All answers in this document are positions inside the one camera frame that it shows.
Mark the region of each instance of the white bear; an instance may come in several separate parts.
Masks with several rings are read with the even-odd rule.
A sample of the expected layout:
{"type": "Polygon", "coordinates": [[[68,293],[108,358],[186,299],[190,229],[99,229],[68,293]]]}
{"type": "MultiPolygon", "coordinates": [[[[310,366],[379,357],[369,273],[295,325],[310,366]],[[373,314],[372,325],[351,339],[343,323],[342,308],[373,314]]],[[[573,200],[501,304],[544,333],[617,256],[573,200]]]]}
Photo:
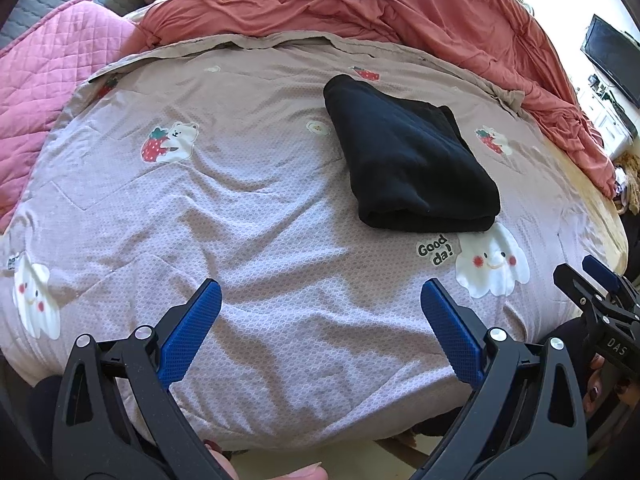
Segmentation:
{"type": "Polygon", "coordinates": [[[189,158],[193,152],[193,143],[198,136],[198,125],[196,123],[174,123],[160,145],[166,152],[158,156],[158,162],[179,162],[189,158]]]}
{"type": "Polygon", "coordinates": [[[31,337],[44,332],[51,339],[60,337],[60,310],[51,297],[47,283],[49,269],[32,264],[27,253],[18,260],[14,274],[14,304],[20,320],[31,337]]]}
{"type": "Polygon", "coordinates": [[[529,282],[529,263],[509,230],[495,222],[484,233],[460,233],[456,258],[456,279],[472,298],[482,298],[489,291],[494,296],[508,296],[516,282],[529,282]]]}

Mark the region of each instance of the television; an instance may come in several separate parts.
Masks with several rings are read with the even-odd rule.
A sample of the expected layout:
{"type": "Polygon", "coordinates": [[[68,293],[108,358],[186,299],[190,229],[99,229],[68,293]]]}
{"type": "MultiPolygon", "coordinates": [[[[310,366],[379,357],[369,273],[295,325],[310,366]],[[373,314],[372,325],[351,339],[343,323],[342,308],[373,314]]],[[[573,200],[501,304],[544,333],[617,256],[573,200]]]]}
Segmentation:
{"type": "Polygon", "coordinates": [[[631,38],[594,14],[581,50],[640,108],[640,47],[631,38]]]}

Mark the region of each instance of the human hand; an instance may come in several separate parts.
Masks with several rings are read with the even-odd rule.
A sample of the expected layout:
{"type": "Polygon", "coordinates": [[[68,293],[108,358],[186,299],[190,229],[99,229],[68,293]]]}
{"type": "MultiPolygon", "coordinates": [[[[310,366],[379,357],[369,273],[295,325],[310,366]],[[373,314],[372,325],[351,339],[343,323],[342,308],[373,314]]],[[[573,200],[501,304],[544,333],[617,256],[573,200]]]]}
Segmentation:
{"type": "MultiPolygon", "coordinates": [[[[591,369],[594,370],[587,383],[587,394],[582,399],[582,406],[585,413],[591,413],[596,406],[596,401],[602,394],[602,381],[600,370],[604,366],[604,357],[596,354],[591,361],[591,369]]],[[[640,384],[627,378],[622,378],[614,386],[614,391],[627,406],[636,407],[640,400],[640,384]]]]}
{"type": "MultiPolygon", "coordinates": [[[[222,468],[233,478],[234,480],[239,480],[238,473],[231,465],[231,462],[227,460],[224,456],[222,456],[217,451],[213,451],[210,446],[206,444],[207,449],[213,455],[213,457],[218,461],[218,463],[222,466],[222,468]]],[[[277,478],[273,478],[272,480],[329,480],[329,477],[324,469],[320,467],[320,463],[309,465],[307,467],[303,467],[302,469],[298,469],[293,473],[289,473],[288,475],[278,476],[277,478]]]]}

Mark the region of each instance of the silver screw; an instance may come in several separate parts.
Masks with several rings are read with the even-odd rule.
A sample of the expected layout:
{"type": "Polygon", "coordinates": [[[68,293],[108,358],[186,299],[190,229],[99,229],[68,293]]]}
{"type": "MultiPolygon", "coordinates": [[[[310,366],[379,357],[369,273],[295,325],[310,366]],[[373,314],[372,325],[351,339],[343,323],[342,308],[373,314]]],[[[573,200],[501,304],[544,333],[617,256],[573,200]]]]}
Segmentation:
{"type": "Polygon", "coordinates": [[[82,334],[78,339],[76,339],[76,345],[80,348],[84,348],[91,342],[91,338],[87,334],[82,334]]]}
{"type": "Polygon", "coordinates": [[[151,335],[152,332],[153,329],[149,325],[139,326],[136,329],[136,339],[145,340],[151,335]]]}
{"type": "Polygon", "coordinates": [[[557,337],[552,337],[549,343],[556,350],[562,350],[564,348],[564,343],[562,342],[562,339],[558,339],[557,337]]]}
{"type": "Polygon", "coordinates": [[[504,341],[507,339],[507,333],[501,328],[492,328],[489,336],[491,336],[491,339],[494,341],[504,341]]]}

